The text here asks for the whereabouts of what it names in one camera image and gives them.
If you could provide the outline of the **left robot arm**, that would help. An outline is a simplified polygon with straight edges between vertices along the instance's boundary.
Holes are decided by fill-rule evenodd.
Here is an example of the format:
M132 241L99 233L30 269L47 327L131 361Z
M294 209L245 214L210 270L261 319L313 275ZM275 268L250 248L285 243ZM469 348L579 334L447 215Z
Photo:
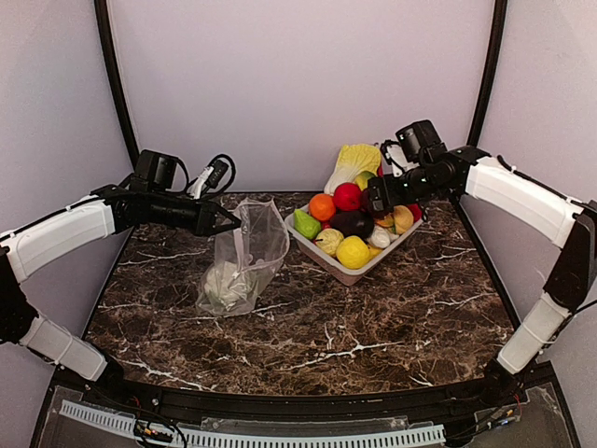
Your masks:
M214 156L196 177L175 191L185 164L143 150L119 184L93 190L78 202L1 235L1 341L27 348L92 383L120 376L121 367L99 348L51 321L27 301L22 283L62 256L142 224L160 224L200 237L234 231L239 218L215 202L235 179L226 154Z

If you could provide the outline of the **white cauliflower toy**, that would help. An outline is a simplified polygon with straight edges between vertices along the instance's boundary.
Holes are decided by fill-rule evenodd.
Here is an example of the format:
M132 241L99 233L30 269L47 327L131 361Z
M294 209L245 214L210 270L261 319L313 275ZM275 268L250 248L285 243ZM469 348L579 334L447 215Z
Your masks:
M238 270L235 263L215 263L205 275L202 293L206 306L216 314L240 312L251 305L256 284L249 272Z

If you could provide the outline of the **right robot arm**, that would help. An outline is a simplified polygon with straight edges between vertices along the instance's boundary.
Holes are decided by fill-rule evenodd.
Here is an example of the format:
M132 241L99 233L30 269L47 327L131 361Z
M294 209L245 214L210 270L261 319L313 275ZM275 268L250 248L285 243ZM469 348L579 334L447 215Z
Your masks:
M394 172L370 181L373 212L387 214L441 195L468 196L514 217L559 249L539 299L495 357L503 374L522 372L588 308L596 281L596 203L560 193L479 147L449 149L428 119L398 130L380 151Z

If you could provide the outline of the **clear dotted zip top bag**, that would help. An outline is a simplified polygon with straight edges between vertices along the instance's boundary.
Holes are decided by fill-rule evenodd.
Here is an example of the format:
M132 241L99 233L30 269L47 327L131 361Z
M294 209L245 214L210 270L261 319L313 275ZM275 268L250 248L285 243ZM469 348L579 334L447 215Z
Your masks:
M240 312L216 314L206 306L202 286L206 272L198 287L196 308L200 314L215 317L230 317L251 313L257 299L284 264L290 248L290 239L284 220L273 200L259 202L244 199L234 209L233 214L242 220L242 226L234 231L227 231L215 237L214 262L229 261L238 266L239 271L249 272L256 284L253 289L251 305Z

